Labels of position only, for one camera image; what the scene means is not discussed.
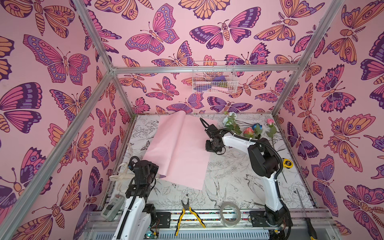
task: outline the pliers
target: pliers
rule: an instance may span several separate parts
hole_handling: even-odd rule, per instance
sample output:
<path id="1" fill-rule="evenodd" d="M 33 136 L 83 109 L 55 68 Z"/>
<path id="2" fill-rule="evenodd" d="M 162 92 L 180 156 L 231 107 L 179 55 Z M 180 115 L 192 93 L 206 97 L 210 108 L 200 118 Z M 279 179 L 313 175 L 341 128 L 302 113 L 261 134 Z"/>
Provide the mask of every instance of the pliers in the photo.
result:
<path id="1" fill-rule="evenodd" d="M 184 204 L 183 200 L 181 200 L 181 204 L 183 205 L 183 213 L 180 215 L 179 220 L 177 221 L 175 236 L 177 236 L 179 234 L 181 220 L 183 219 L 183 216 L 184 216 L 186 210 L 189 210 L 193 215 L 195 215 L 195 217 L 199 220 L 199 222 L 203 226 L 203 228 L 205 228 L 205 224 L 203 223 L 203 221 L 201 220 L 199 215 L 195 211 L 193 211 L 192 208 L 189 206 L 189 199 L 188 199 L 187 204 Z"/>

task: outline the wire basket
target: wire basket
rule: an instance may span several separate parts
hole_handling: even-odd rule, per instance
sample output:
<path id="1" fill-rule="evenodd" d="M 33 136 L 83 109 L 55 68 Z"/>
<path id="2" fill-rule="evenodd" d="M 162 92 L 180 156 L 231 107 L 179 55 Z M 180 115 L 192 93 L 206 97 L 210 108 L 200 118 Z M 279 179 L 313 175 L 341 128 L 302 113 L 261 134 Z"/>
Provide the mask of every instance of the wire basket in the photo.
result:
<path id="1" fill-rule="evenodd" d="M 216 61 L 222 65 L 212 66 L 207 71 L 206 66 L 212 61 L 195 61 L 192 67 L 192 92 L 194 93 L 235 93 L 238 79 L 235 65 L 225 65 L 227 61 Z"/>

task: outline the pink paper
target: pink paper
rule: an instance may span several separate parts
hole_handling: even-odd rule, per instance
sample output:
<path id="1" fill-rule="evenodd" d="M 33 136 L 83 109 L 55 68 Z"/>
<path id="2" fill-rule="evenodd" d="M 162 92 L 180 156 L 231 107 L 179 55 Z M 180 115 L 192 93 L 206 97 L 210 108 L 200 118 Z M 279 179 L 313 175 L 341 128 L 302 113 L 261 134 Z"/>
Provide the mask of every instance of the pink paper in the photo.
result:
<path id="1" fill-rule="evenodd" d="M 205 120 L 217 124 L 215 120 Z M 202 190 L 210 157 L 205 150 L 206 140 L 209 138 L 198 117 L 184 111 L 161 116 L 143 159 L 157 164 L 158 173 L 166 176 L 164 180 Z"/>

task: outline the yellow tape measure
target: yellow tape measure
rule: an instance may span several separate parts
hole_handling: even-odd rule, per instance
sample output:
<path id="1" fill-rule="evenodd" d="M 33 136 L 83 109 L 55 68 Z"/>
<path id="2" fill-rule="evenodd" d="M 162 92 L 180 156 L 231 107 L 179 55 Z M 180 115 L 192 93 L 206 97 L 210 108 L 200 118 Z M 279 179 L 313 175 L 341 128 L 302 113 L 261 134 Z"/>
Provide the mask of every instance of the yellow tape measure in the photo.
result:
<path id="1" fill-rule="evenodd" d="M 291 160 L 289 160 L 289 159 L 284 158 L 284 160 L 283 160 L 283 166 L 284 166 L 285 168 L 290 169 L 290 168 L 293 167 L 293 162 L 292 162 Z"/>

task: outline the screwdriver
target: screwdriver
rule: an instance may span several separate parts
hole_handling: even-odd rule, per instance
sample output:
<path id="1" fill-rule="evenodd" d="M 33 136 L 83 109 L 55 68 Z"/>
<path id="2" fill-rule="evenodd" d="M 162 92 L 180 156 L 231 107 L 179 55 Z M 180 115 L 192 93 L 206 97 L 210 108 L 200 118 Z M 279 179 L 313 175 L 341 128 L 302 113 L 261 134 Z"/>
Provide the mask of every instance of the screwdriver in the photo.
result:
<path id="1" fill-rule="evenodd" d="M 310 235 L 311 240 L 317 240 L 317 234 L 316 234 L 316 231 L 314 230 L 314 228 L 313 228 L 313 226 L 312 226 L 311 219 L 307 216 L 307 213 L 305 212 L 304 204 L 303 204 L 303 201 L 301 200 L 299 190 L 296 189 L 296 192 L 297 192 L 297 196 L 299 196 L 299 200 L 300 200 L 300 203 L 301 203 L 301 207 L 303 208 L 303 212 L 304 212 L 304 214 L 305 214 L 305 218 L 304 218 L 304 220 L 305 220 L 305 222 L 307 223 L 308 234 Z"/>

